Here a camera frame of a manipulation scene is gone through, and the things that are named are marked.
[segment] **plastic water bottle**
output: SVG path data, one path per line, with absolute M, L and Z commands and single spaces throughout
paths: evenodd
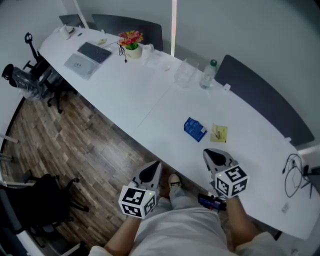
M 211 87 L 211 81 L 215 78 L 216 73 L 217 61 L 215 59 L 212 59 L 204 69 L 202 78 L 200 80 L 200 87 L 202 89 L 209 89 Z

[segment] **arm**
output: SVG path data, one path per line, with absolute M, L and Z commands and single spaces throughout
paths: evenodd
M 239 198 L 229 198 L 226 200 L 231 237 L 233 247 L 252 241 L 259 234 L 258 230 L 249 219 Z
M 113 256 L 127 256 L 134 246 L 140 218 L 128 217 L 104 248 Z

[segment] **long white desk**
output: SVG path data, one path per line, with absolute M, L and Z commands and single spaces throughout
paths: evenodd
M 181 61 L 162 53 L 162 61 L 171 69 L 162 71 L 143 65 L 141 60 L 112 54 L 87 81 L 64 67 L 65 61 L 86 41 L 118 37 L 99 31 L 77 29 L 65 40 L 53 33 L 42 44 L 41 55 L 89 102 L 145 148 L 177 171 L 212 191 L 211 174 L 203 160 L 203 150 L 216 148 L 229 152 L 244 164 L 251 177 L 240 199 L 246 212 L 280 231 L 306 239 L 319 214 L 320 196 L 310 187 L 299 189 L 292 198 L 284 190 L 282 170 L 290 153 L 296 149 L 262 115 L 218 83 L 203 90 L 197 82 L 191 89 L 174 84 Z M 209 131 L 197 143 L 184 132 L 191 117 Z M 210 142 L 213 124 L 228 126 L 227 143 Z M 289 209 L 282 213 L 283 206 Z

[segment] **shoe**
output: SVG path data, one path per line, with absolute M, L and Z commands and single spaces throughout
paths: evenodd
M 170 188 L 170 190 L 171 190 L 173 187 L 181 187 L 180 178 L 179 178 L 178 175 L 176 175 L 176 174 L 171 174 L 168 181 L 169 181 L 169 188 Z

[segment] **cable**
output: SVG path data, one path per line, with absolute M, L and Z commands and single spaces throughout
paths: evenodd
M 126 51 L 125 51 L 125 49 L 123 48 L 123 46 L 119 44 L 119 41 L 109 43 L 109 44 L 107 44 L 107 45 L 106 45 L 105 47 L 103 47 L 103 48 L 106 48 L 106 47 L 108 47 L 108 46 L 110 46 L 110 45 L 113 45 L 113 44 L 117 44 L 117 45 L 119 46 L 119 56 L 124 55 L 124 63 L 127 63 L 128 61 L 127 61 L 127 57 L 126 57 Z
M 302 180 L 305 180 L 307 182 L 308 182 L 308 180 L 303 176 L 302 159 L 298 154 L 292 153 L 287 157 L 287 159 L 285 161 L 284 168 L 282 170 L 282 174 L 284 174 L 287 169 L 288 169 L 288 171 L 287 171 L 287 174 L 284 179 L 284 191 L 285 191 L 285 194 L 288 198 L 292 198 L 294 196 L 294 194 L 298 191 L 299 187 L 301 186 Z M 301 175 L 298 185 L 295 184 L 295 179 L 294 179 L 294 177 L 297 173 L 297 170 Z M 288 191 L 287 191 L 287 179 L 288 179 L 289 174 L 292 171 L 294 171 L 294 173 L 292 175 L 292 183 L 293 183 L 293 187 L 295 188 L 295 190 L 291 195 L 289 195 Z

